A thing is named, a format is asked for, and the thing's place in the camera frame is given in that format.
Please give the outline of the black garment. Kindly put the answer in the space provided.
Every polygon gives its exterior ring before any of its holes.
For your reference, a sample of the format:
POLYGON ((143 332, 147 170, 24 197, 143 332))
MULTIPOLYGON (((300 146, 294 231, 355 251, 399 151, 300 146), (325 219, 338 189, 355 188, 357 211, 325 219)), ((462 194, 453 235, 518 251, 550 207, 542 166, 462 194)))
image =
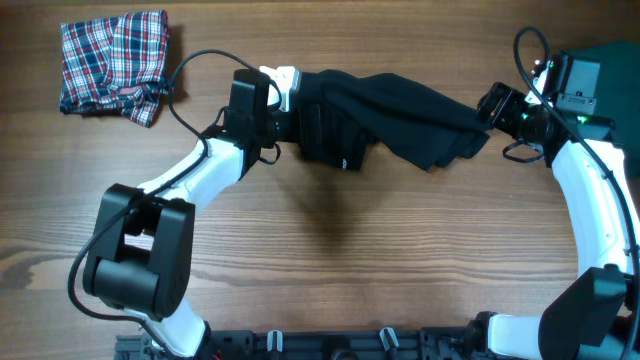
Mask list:
POLYGON ((475 109, 393 73, 304 72, 291 100, 302 158, 337 168, 359 170, 378 142, 424 171, 444 168, 489 140, 475 109))

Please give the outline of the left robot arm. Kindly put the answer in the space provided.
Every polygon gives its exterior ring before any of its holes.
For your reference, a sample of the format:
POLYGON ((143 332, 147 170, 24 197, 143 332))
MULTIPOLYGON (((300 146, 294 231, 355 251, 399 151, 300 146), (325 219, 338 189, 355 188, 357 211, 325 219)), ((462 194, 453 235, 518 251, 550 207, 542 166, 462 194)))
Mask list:
POLYGON ((72 302, 79 302, 80 279, 86 294, 114 309, 106 320, 145 331, 146 350, 168 359, 201 357, 210 328, 185 298, 195 218, 262 161, 262 150, 278 147, 283 127, 275 117, 289 111, 298 86, 294 67, 236 71, 223 124, 200 133, 196 147, 154 180, 108 188, 69 273, 72 302))

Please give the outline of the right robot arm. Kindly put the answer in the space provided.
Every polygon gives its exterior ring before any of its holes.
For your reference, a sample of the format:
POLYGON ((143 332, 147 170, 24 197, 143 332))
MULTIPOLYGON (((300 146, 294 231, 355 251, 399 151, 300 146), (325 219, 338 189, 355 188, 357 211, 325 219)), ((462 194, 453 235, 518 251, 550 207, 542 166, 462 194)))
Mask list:
POLYGON ((639 218, 627 188, 612 119, 596 113, 601 65, 562 52, 538 63, 532 90, 496 83, 479 118, 535 149, 567 203, 578 277, 542 314, 494 314, 487 351, 519 359, 636 359, 639 218))

